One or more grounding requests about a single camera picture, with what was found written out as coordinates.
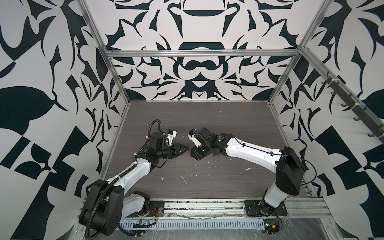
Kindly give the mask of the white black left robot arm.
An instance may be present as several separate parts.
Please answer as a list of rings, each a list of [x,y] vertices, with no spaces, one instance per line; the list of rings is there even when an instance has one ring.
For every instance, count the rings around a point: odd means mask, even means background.
[[[133,224],[132,230],[125,230],[120,222],[130,215],[146,216],[150,213],[150,196],[135,191],[127,196],[140,179],[155,168],[160,168],[161,159],[167,161],[186,153],[189,148],[174,142],[177,132],[174,130],[152,132],[154,124],[161,121],[153,120],[148,128],[146,141],[140,150],[134,154],[134,162],[121,173],[108,180],[97,180],[90,186],[84,207],[79,216],[79,223],[85,226],[84,238],[93,240],[99,234],[111,235],[116,229],[129,237],[141,237],[148,228],[154,226],[157,220],[146,224]]]

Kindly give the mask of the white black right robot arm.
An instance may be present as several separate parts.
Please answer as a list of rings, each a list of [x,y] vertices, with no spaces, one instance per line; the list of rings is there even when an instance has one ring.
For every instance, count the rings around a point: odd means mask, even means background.
[[[265,148],[242,141],[234,134],[216,135],[207,128],[192,129],[188,137],[195,144],[191,156],[198,161],[210,154],[229,156],[257,164],[275,174],[274,182],[260,201],[245,202],[248,217],[276,215],[288,196],[299,195],[306,170],[303,159],[292,148]]]

